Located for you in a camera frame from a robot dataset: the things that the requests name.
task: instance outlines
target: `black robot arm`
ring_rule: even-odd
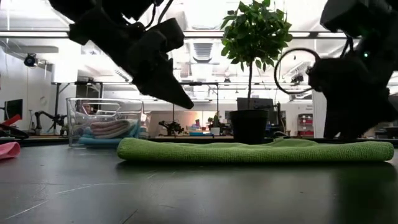
[[[137,21],[151,5],[159,6],[163,0],[49,1],[55,10],[75,22],[70,25],[69,38],[81,45],[93,41],[132,76],[132,83],[142,94],[187,109],[193,107],[175,79],[173,60],[167,55],[183,45],[184,35],[177,21],[168,19],[146,29],[140,22],[130,24],[125,20]]]
[[[388,81],[398,61],[398,4],[385,0],[329,0],[321,25],[348,36],[349,51],[322,58],[308,71],[309,85],[326,97],[325,138],[355,139],[398,112]],[[353,47],[353,38],[360,37]]]

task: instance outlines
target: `green towel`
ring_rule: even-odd
[[[394,146],[388,142],[319,144],[303,139],[276,139],[263,145],[240,143],[181,144],[125,138],[118,156],[127,161],[162,162],[321,162],[388,161]]]

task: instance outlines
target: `black table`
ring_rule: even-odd
[[[131,164],[29,147],[0,162],[0,223],[398,223],[396,164]]]

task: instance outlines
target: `white towel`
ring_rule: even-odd
[[[136,119],[120,119],[108,122],[95,122],[90,125],[90,128],[96,139],[111,139],[130,131],[136,124]]]

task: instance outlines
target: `red object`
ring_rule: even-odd
[[[312,119],[300,119],[300,124],[313,124],[313,120]]]
[[[313,136],[313,131],[299,131],[298,135],[299,136]]]
[[[19,114],[17,114],[15,116],[13,116],[12,118],[8,119],[7,121],[3,121],[2,124],[10,126],[10,125],[14,124],[15,122],[19,121],[20,119],[22,119],[21,116]]]

